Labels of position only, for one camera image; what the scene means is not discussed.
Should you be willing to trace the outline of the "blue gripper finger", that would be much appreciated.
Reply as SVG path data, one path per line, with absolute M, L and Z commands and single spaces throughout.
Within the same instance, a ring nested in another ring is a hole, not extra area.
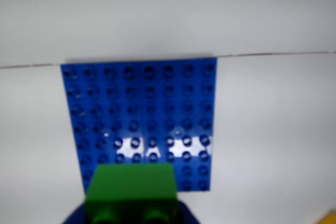
M 85 205 L 78 206 L 63 222 L 62 224 L 86 224 L 87 215 Z
M 177 224 L 200 224 L 199 220 L 190 211 L 188 206 L 182 202 L 177 202 L 177 214 L 176 214 Z

